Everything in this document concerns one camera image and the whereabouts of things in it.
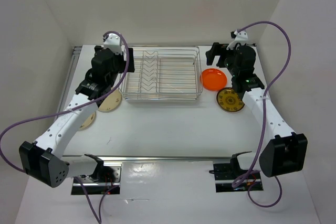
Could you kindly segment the orange plate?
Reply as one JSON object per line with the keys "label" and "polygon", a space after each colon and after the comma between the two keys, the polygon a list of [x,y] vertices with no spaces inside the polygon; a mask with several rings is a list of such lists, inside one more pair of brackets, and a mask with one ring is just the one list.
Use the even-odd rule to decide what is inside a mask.
{"label": "orange plate", "polygon": [[202,71],[200,82],[209,91],[219,91],[227,85],[226,75],[215,68],[208,68]]}

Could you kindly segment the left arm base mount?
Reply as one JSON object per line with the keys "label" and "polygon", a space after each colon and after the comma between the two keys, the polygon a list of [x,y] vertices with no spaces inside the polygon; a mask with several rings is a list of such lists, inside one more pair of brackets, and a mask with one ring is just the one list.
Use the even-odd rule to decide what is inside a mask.
{"label": "left arm base mount", "polygon": [[91,154],[82,156],[64,156],[62,161],[68,164],[67,178],[73,178],[72,195],[83,195],[84,185],[89,195],[120,193],[121,161],[112,161],[108,157]]}

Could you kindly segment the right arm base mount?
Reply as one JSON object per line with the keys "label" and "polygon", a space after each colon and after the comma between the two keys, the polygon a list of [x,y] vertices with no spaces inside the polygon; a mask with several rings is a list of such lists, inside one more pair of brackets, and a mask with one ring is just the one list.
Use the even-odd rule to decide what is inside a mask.
{"label": "right arm base mount", "polygon": [[247,170],[241,169],[238,162],[238,156],[247,153],[248,152],[241,152],[233,154],[229,163],[213,164],[213,169],[210,170],[209,173],[214,175],[215,189],[217,193],[247,191],[251,186],[251,191],[263,190],[260,173],[251,174],[239,187],[232,187],[233,180],[247,172]]}

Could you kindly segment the large beige plate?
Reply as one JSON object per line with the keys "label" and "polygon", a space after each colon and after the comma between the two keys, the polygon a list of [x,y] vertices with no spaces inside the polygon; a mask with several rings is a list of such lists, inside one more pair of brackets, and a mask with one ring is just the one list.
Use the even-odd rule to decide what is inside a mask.
{"label": "large beige plate", "polygon": [[118,89],[109,94],[98,107],[100,112],[111,112],[115,110],[121,103],[122,96]]}

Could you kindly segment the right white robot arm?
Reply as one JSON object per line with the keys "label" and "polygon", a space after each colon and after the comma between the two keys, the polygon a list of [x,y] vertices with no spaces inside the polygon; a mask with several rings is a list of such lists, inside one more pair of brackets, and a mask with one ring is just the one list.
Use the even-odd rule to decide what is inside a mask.
{"label": "right white robot arm", "polygon": [[255,50],[248,45],[229,49],[227,44],[215,42],[205,55],[209,66],[219,56],[217,66],[227,68],[232,76],[233,90],[261,126],[262,143],[258,145],[255,154],[243,154],[231,163],[231,175],[242,178],[254,169],[267,177],[301,171],[308,140],[284,121],[273,105],[267,87],[254,73]]}

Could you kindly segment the brown gold patterned plate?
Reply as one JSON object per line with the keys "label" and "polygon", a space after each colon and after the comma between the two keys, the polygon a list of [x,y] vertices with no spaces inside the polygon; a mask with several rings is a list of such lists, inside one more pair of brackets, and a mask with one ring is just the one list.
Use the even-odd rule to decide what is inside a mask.
{"label": "brown gold patterned plate", "polygon": [[231,87],[225,87],[216,95],[217,104],[227,112],[238,112],[245,106],[238,94]]}

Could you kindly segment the small beige calligraphy plate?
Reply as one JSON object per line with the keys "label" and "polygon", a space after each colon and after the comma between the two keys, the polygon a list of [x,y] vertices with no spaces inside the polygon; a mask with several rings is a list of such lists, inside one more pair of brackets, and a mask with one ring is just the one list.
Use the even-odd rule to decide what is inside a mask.
{"label": "small beige calligraphy plate", "polygon": [[96,112],[92,113],[80,126],[79,131],[85,130],[88,128],[95,120]]}

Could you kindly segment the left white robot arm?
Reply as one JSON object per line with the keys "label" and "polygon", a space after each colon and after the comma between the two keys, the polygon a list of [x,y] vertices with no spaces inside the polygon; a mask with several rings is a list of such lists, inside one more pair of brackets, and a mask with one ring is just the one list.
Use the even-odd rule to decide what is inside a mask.
{"label": "left white robot arm", "polygon": [[86,175],[91,181],[100,181],[107,171],[103,160],[92,154],[63,158],[66,147],[85,120],[117,89],[118,74],[121,80],[128,72],[134,72],[133,48],[121,46],[95,46],[91,68],[75,90],[66,110],[33,142],[19,147],[23,171],[50,186],[58,187],[66,178]]}

